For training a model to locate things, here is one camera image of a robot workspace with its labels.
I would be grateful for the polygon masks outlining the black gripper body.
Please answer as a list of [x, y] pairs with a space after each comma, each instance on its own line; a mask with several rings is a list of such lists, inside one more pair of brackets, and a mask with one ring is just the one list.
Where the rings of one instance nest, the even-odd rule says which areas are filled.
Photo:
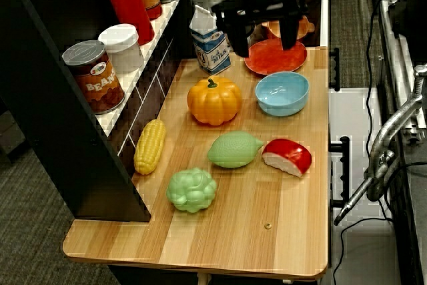
[[229, 34], [243, 31], [248, 25], [279, 21], [284, 17], [301, 19], [305, 0], [222, 0], [212, 6], [219, 30]]

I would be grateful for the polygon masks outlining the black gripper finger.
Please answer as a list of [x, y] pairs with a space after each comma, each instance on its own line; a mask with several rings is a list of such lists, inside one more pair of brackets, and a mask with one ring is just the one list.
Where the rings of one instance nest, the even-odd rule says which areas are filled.
[[251, 35], [250, 31], [238, 31], [232, 29], [229, 32], [229, 41], [236, 55], [240, 57], [249, 57], [248, 38]]
[[291, 49], [298, 35], [299, 19], [295, 17], [284, 17], [280, 22], [280, 38], [283, 50]]

